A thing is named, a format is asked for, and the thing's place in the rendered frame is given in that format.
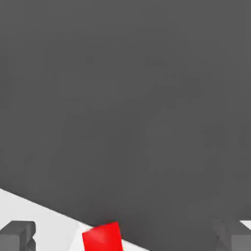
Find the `small red cube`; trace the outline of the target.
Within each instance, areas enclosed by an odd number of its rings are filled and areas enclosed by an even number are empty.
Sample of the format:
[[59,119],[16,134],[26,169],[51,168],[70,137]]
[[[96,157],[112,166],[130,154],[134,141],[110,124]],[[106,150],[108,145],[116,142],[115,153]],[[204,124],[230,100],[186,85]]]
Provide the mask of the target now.
[[123,251],[117,222],[101,225],[82,233],[85,251]]

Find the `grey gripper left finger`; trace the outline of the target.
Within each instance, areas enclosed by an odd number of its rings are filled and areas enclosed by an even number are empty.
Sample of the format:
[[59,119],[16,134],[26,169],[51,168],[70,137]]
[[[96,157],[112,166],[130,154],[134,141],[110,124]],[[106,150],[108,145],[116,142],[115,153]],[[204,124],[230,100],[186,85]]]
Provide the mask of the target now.
[[36,251],[34,221],[11,221],[0,230],[0,251]]

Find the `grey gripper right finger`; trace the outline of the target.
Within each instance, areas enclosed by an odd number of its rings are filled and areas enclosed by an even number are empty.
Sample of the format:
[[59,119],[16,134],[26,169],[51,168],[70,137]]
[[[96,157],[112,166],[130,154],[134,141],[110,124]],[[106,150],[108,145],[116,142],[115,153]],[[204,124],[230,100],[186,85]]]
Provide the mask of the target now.
[[251,251],[251,220],[213,220],[214,251]]

